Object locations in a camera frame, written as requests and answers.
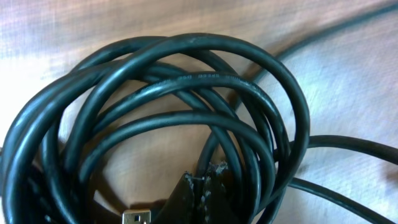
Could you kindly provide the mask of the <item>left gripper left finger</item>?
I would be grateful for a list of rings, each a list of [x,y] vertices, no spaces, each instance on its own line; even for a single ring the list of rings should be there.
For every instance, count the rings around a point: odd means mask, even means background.
[[[193,177],[184,173],[167,200],[152,207],[152,224],[189,224],[195,204]]]

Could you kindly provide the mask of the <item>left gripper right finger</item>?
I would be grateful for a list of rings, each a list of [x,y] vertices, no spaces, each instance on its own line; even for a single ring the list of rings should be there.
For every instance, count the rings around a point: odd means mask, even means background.
[[[225,161],[209,164],[200,183],[197,215],[204,224],[241,224],[233,209],[232,174]]]

